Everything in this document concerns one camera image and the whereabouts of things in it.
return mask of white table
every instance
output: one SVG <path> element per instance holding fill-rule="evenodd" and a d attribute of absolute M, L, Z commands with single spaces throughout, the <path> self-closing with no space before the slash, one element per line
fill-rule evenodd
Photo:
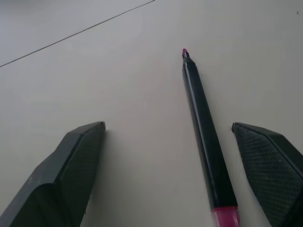
<path fill-rule="evenodd" d="M 302 9 L 300 0 L 157 0 L 0 68 L 0 212 L 65 133 L 105 121 L 83 227 L 214 226 L 182 78 L 186 47 L 241 226 L 269 227 L 231 125 L 277 131 L 303 151 Z"/>

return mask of black plastic part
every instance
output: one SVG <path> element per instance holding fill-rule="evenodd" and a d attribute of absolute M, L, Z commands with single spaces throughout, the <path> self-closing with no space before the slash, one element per line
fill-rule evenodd
<path fill-rule="evenodd" d="M 95 181 L 104 122 L 67 133 L 0 217 L 0 227 L 78 227 Z"/>
<path fill-rule="evenodd" d="M 211 210 L 238 206 L 195 63 L 183 53 L 183 78 Z"/>
<path fill-rule="evenodd" d="M 303 226 L 303 156 L 281 134 L 234 123 L 248 182 L 272 227 Z"/>

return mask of marker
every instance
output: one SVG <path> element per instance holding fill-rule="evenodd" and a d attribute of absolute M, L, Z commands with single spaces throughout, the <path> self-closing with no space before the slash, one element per line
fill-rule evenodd
<path fill-rule="evenodd" d="M 183 49 L 183 78 L 211 211 L 218 227 L 239 227 L 238 204 L 196 64 Z"/>

